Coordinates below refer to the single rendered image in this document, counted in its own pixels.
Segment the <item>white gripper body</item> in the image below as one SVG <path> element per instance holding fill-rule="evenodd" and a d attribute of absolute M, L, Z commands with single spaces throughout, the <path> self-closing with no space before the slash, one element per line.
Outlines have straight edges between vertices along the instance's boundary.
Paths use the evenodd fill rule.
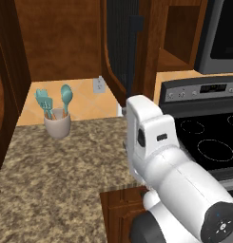
<path fill-rule="evenodd" d="M 126 153 L 129 173 L 140 183 L 145 180 L 140 175 L 143 159 L 137 154 L 137 136 L 141 122 L 162 115 L 162 110 L 144 95 L 136 95 L 126 100 Z"/>

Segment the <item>open wooden shelf cabinet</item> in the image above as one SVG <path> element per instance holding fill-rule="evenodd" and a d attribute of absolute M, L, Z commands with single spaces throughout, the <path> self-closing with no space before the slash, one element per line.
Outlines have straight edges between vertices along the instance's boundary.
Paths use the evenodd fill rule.
<path fill-rule="evenodd" d="M 191 70 L 208 0 L 163 0 L 158 72 Z"/>

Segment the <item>wooden base cabinet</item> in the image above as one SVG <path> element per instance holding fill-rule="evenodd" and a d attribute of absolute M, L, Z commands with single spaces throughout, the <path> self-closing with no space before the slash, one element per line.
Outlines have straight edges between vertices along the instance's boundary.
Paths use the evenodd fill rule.
<path fill-rule="evenodd" d="M 107 243 L 130 243 L 132 219 L 144 213 L 145 186 L 127 188 L 100 194 L 107 232 Z"/>

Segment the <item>black hob stove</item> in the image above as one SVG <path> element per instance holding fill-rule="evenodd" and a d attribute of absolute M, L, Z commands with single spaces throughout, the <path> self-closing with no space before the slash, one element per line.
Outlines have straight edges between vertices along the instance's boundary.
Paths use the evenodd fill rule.
<path fill-rule="evenodd" d="M 163 82 L 159 106 L 187 154 L 233 190 L 233 76 Z"/>

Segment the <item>teal spoon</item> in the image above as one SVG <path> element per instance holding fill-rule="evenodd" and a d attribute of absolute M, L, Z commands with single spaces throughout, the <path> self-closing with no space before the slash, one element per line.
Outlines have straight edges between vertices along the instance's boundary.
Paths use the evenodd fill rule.
<path fill-rule="evenodd" d="M 61 95 L 62 95 L 62 101 L 64 107 L 64 116 L 66 116 L 68 114 L 68 104 L 71 102 L 73 97 L 73 93 L 68 84 L 64 84 L 61 87 Z"/>

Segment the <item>grey utensil pot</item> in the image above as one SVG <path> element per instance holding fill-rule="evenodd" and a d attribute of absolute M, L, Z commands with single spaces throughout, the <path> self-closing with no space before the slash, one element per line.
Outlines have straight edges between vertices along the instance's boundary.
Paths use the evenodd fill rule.
<path fill-rule="evenodd" d="M 70 114 L 64 117 L 62 108 L 53 108 L 52 112 L 55 116 L 55 120 L 44 118 L 45 127 L 54 139 L 63 139 L 70 132 Z"/>

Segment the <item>teal slotted spatula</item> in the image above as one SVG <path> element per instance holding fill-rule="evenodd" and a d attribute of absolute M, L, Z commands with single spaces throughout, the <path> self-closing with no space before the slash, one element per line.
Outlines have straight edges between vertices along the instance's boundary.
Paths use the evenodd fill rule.
<path fill-rule="evenodd" d="M 50 120 L 55 120 L 55 116 L 52 112 L 53 101 L 52 98 L 49 97 L 46 89 L 37 89 L 34 93 L 36 101 L 40 105 L 40 107 L 44 110 L 45 116 Z"/>

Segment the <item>grey microwave oven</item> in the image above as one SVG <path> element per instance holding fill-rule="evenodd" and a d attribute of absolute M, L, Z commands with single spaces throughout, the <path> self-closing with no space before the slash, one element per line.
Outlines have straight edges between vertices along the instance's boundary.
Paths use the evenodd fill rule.
<path fill-rule="evenodd" d="M 208 0 L 194 69 L 233 73 L 233 0 Z"/>

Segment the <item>white wall outlet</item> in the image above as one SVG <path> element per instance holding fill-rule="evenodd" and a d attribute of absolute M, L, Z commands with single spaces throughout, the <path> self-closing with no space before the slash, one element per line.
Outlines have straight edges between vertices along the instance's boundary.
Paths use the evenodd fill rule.
<path fill-rule="evenodd" d="M 93 92 L 104 93 L 106 91 L 106 83 L 102 76 L 93 79 Z"/>

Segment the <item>wooden wall cabinet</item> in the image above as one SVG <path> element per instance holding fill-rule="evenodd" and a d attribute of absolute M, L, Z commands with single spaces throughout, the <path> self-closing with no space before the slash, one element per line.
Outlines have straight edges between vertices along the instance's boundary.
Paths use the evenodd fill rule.
<path fill-rule="evenodd" d="M 34 82 L 101 74 L 100 0 L 15 0 Z"/>

